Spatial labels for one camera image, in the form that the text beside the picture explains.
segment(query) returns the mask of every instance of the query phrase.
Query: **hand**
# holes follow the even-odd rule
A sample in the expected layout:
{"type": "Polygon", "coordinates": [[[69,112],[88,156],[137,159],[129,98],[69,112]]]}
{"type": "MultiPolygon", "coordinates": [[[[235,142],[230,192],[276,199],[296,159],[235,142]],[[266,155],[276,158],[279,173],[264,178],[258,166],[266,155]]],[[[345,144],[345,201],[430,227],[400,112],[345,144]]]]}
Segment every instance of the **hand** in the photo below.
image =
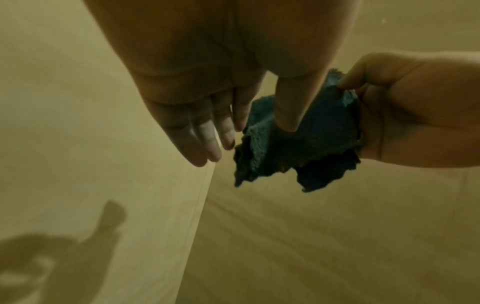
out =
{"type": "Polygon", "coordinates": [[[218,161],[267,70],[294,132],[361,0],[84,0],[152,116],[193,165],[218,161]]]}
{"type": "Polygon", "coordinates": [[[362,101],[360,157],[417,167],[480,165],[480,53],[370,54],[339,82],[362,101]]]}

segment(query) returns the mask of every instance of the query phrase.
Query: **skin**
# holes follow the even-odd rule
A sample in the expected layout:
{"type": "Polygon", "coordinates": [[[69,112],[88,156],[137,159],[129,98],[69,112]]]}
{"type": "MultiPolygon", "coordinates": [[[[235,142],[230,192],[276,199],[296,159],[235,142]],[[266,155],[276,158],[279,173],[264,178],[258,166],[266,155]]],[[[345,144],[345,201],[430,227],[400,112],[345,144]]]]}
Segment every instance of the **skin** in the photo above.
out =
{"type": "Polygon", "coordinates": [[[193,165],[235,145],[266,71],[294,132],[361,0],[84,0],[151,115],[193,165]]]}
{"type": "Polygon", "coordinates": [[[362,158],[427,168],[480,165],[480,53],[378,53],[340,81],[361,104],[362,158]]]}

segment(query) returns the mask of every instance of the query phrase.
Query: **floor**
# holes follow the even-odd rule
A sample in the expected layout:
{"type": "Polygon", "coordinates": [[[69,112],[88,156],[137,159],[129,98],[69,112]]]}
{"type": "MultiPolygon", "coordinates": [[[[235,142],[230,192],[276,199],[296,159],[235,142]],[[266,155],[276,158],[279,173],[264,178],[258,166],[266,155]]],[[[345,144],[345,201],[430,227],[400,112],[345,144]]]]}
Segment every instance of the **floor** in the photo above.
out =
{"type": "MultiPolygon", "coordinates": [[[[477,0],[365,0],[336,67],[387,49],[480,51],[477,0]]],[[[269,76],[260,95],[273,92],[269,76]]],[[[365,161],[325,190],[214,171],[177,304],[480,302],[480,169],[365,161]]]]}
{"type": "Polygon", "coordinates": [[[81,1],[0,1],[0,304],[173,304],[213,173],[81,1]]]}

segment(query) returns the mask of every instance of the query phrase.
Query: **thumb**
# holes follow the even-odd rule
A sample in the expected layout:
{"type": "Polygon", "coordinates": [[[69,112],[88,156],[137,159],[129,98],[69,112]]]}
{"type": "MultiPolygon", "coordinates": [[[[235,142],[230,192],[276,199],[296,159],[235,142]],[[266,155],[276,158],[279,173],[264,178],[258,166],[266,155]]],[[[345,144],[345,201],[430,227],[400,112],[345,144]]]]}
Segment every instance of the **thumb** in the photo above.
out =
{"type": "Polygon", "coordinates": [[[299,77],[278,79],[274,117],[280,129],[291,133],[297,130],[305,112],[317,96],[327,72],[328,69],[299,77]]]}
{"type": "Polygon", "coordinates": [[[415,68],[421,56],[415,53],[371,53],[363,56],[338,82],[343,90],[364,84],[388,87],[415,68]]]}

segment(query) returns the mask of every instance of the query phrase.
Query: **beige surface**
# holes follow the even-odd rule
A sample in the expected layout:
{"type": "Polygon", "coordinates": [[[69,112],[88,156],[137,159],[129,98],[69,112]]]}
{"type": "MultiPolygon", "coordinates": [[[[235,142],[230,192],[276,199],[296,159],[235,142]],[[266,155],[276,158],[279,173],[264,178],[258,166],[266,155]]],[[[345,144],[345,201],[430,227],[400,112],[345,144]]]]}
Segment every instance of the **beige surface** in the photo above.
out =
{"type": "MultiPolygon", "coordinates": [[[[479,12],[366,0],[336,66],[382,49],[478,51],[479,12]]],[[[311,194],[294,172],[234,189],[234,169],[215,168],[177,304],[480,303],[479,169],[364,162],[311,194]]]]}
{"type": "Polygon", "coordinates": [[[175,301],[213,166],[176,153],[81,1],[0,1],[0,140],[0,304],[175,301]]]}

